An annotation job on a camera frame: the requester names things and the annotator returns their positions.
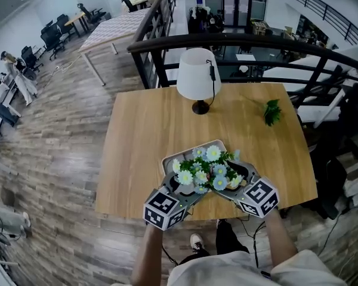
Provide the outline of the person's right forearm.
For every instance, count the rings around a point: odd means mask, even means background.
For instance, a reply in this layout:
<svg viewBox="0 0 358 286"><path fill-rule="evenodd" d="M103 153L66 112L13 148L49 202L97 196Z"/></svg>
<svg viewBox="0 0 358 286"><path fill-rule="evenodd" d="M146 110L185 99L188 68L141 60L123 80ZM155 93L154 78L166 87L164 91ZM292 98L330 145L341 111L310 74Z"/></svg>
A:
<svg viewBox="0 0 358 286"><path fill-rule="evenodd" d="M273 267L294 257L298 250L290 238L277 208L265 217Z"/></svg>

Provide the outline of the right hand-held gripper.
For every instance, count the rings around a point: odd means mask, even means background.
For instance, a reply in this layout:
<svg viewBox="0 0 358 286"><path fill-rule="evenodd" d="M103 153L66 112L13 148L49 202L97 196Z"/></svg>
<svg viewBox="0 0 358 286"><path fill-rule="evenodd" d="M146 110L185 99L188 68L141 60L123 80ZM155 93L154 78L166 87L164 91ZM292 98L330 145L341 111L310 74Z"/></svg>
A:
<svg viewBox="0 0 358 286"><path fill-rule="evenodd" d="M214 189L212 192L226 200L237 201L237 205L243 212L259 218L264 218L277 207L279 204L278 190L268 178L260 178L258 171L251 163L229 160L228 166L235 173L230 180L230 187L250 186L245 190L243 188L226 188L222 191Z"/></svg>

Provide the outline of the grey tray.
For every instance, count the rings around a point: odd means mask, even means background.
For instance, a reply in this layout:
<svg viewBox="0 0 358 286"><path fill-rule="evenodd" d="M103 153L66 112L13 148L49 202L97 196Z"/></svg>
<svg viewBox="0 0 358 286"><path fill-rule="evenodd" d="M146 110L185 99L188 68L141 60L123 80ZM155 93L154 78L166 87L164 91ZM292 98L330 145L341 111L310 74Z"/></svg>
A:
<svg viewBox="0 0 358 286"><path fill-rule="evenodd" d="M216 140L195 146L194 148L189 148L189 149L181 151L179 153L172 154L172 155L164 157L162 159L161 165L162 165L163 175L166 176L168 173L171 173L173 171L172 162L174 159L177 159L179 162L182 162L183 160L193 159L194 158L193 150L195 148L207 149L210 146L217 146L221 151L227 151L223 142L219 139L216 139Z"/></svg>

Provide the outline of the white patterned table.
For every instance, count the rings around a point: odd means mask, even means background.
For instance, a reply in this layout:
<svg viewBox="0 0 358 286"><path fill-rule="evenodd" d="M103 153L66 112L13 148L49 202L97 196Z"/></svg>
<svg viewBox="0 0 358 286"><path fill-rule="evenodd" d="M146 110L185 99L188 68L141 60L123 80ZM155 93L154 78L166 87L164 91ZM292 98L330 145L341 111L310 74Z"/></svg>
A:
<svg viewBox="0 0 358 286"><path fill-rule="evenodd" d="M145 8L132 13L122 14L110 20L101 22L80 47L78 52L94 76L100 82L101 86L104 86L105 83L90 60L88 56L89 52L93 49L109 46L111 47L113 53L118 55L115 45L120 40L134 36L149 10L149 8Z"/></svg>

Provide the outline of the black curved railing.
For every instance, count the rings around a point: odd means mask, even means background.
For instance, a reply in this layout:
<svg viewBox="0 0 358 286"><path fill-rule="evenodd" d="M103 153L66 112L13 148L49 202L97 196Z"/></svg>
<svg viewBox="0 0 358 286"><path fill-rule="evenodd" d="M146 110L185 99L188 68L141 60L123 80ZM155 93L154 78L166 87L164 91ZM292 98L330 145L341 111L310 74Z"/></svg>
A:
<svg viewBox="0 0 358 286"><path fill-rule="evenodd" d="M193 33L188 35L154 37L155 29L165 28L162 19L162 0L157 0L149 8L133 38L132 44L127 48L132 55L137 70L146 89L169 87L176 80L169 80L167 70L177 69L178 63L165 63L165 53L170 49L204 48L210 50L214 46L241 46L245 48L267 48L289 51L304 55L311 55L318 59L314 66L303 64L283 63L280 61L239 61L221 59L215 66L249 66L260 69L259 74L250 74L247 77L223 78L222 82L251 82L251 83L291 83L297 86L295 91L288 95L294 107L306 104L306 98L311 97L317 102L325 104L331 98L330 89L337 88L337 83L329 83L326 79L319 81L321 74L336 76L338 82L351 78L343 71L336 72L327 68L328 62L335 62L340 67L351 67L358 70L358 61L330 49L319 48L316 45L281 38L280 36L262 36L243 33Z"/></svg>

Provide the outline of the black balcony railing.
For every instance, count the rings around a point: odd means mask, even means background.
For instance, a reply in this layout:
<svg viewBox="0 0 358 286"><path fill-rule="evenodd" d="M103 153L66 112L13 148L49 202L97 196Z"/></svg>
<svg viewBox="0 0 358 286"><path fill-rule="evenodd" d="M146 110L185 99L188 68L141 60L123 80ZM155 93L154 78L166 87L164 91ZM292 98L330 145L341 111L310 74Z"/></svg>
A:
<svg viewBox="0 0 358 286"><path fill-rule="evenodd" d="M350 45L358 45L358 28L340 12L321 0L296 0L330 24Z"/></svg>

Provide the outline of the person's left forearm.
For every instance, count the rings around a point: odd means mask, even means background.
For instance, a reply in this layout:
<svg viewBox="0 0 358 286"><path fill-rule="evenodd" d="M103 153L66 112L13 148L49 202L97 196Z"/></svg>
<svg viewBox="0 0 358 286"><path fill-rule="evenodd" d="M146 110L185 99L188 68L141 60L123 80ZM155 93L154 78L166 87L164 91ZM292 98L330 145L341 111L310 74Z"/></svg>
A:
<svg viewBox="0 0 358 286"><path fill-rule="evenodd" d="M163 231L147 225L131 275L132 286L160 286Z"/></svg>

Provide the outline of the person's white shoe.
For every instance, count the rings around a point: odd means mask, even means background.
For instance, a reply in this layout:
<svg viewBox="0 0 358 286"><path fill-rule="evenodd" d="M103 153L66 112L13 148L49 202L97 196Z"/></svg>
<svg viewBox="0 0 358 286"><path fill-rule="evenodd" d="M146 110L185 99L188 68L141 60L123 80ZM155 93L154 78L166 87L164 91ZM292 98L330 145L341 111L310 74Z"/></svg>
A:
<svg viewBox="0 0 358 286"><path fill-rule="evenodd" d="M195 253L199 253L203 250L203 239L199 234L191 234L190 245Z"/></svg>

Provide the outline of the white shade table lamp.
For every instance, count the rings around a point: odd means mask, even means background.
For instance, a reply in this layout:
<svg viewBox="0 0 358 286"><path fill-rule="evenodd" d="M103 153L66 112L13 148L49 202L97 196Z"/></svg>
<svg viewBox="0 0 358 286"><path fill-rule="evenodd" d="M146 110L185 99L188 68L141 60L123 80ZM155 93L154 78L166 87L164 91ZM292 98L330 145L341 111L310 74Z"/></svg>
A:
<svg viewBox="0 0 358 286"><path fill-rule="evenodd" d="M177 91L188 100L194 101L192 110L203 115L221 89L221 79L215 55L205 48L191 48L182 53L176 83Z"/></svg>

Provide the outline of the black office chair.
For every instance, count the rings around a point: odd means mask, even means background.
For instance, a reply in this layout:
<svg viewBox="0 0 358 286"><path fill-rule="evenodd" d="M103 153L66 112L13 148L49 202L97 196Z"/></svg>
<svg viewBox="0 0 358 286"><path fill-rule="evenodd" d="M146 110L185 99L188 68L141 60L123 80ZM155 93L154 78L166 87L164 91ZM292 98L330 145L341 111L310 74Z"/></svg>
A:
<svg viewBox="0 0 358 286"><path fill-rule="evenodd" d="M61 32L61 35L70 39L75 31L73 30L73 26L71 24L66 25L68 21L69 21L69 17L65 14L62 14L59 17L57 17L57 25L59 31Z"/></svg>
<svg viewBox="0 0 358 286"><path fill-rule="evenodd" d="M85 14L89 24L98 25L101 19L106 15L106 12L99 10L88 11L82 3L78 3L77 7Z"/></svg>
<svg viewBox="0 0 358 286"><path fill-rule="evenodd" d="M340 146L345 139L358 133L358 83L347 89L340 106L338 120L328 127L310 153L317 184L318 197L307 203L323 219L335 219L338 209L335 203L343 194L347 172L338 161Z"/></svg>
<svg viewBox="0 0 358 286"><path fill-rule="evenodd" d="M24 60L24 62L26 63L27 67L30 68L33 71L40 71L40 67L43 66L42 63L38 64L38 59L37 57L34 55L32 48L30 46L25 46L22 50L21 50L21 57Z"/></svg>
<svg viewBox="0 0 358 286"><path fill-rule="evenodd" d="M138 11L137 6L133 5L130 0L121 0L121 1L125 3L130 13L134 11Z"/></svg>
<svg viewBox="0 0 358 286"><path fill-rule="evenodd" d="M45 42L46 52L52 52L49 59L56 59L57 53L65 50L64 42L60 39L62 37L61 32L58 29L56 23L49 26L45 26L41 30L41 39Z"/></svg>

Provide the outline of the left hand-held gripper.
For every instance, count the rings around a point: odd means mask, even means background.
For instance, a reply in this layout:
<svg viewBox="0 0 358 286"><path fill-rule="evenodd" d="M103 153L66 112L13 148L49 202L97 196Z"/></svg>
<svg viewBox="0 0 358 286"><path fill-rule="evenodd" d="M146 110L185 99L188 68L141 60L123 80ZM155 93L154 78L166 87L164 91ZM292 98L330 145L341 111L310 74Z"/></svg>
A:
<svg viewBox="0 0 358 286"><path fill-rule="evenodd" d="M181 184L177 180L177 174L169 172L164 177L162 185L166 187L169 193L173 193ZM154 189L143 206L143 219L148 224L166 231L184 220L187 212L185 205L195 205L208 192L208 188L188 193L179 192L179 201L161 190Z"/></svg>

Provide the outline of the green artificial leaf sprig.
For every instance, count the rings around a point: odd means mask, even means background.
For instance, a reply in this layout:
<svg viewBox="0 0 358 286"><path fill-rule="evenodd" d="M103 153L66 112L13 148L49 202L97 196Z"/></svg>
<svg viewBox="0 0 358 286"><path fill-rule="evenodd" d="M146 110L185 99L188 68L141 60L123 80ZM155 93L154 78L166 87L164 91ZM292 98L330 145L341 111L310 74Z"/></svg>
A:
<svg viewBox="0 0 358 286"><path fill-rule="evenodd" d="M280 99L269 100L266 103L263 103L257 100L250 99L246 96L244 96L244 98L249 100L250 102L253 102L259 107L259 109L263 112L263 120L267 126L272 127L276 122L280 120L282 112L281 108L279 107Z"/></svg>

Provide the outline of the white and blue flower bouquet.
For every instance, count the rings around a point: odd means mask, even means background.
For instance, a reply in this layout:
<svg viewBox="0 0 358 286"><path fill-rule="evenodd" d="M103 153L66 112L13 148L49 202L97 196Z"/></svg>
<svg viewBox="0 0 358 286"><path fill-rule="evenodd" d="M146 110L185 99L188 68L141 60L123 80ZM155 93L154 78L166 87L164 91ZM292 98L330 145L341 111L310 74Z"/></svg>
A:
<svg viewBox="0 0 358 286"><path fill-rule="evenodd" d="M236 189L242 184L243 177L227 164L228 160L240 159L239 150L230 153L211 145L192 149L192 155L191 159L172 161L172 171L180 185L193 185L196 193L205 194L212 189Z"/></svg>

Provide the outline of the black frame glass door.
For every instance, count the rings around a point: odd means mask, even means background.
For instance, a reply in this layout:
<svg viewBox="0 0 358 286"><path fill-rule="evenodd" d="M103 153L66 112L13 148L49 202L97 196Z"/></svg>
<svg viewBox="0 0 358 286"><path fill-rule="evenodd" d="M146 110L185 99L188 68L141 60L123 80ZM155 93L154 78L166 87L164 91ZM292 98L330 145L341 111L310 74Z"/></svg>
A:
<svg viewBox="0 0 358 286"><path fill-rule="evenodd" d="M247 27L252 21L264 20L267 0L205 0L213 14L223 17L228 27Z"/></svg>

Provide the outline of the person's white shirt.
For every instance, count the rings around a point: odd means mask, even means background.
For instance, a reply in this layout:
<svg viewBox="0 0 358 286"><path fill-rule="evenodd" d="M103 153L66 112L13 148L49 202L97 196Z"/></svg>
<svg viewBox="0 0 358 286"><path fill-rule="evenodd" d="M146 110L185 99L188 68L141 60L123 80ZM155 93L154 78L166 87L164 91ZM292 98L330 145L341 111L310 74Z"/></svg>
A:
<svg viewBox="0 0 358 286"><path fill-rule="evenodd" d="M235 251L201 257L175 267L167 286L347 286L310 250L275 266L265 278L250 254Z"/></svg>

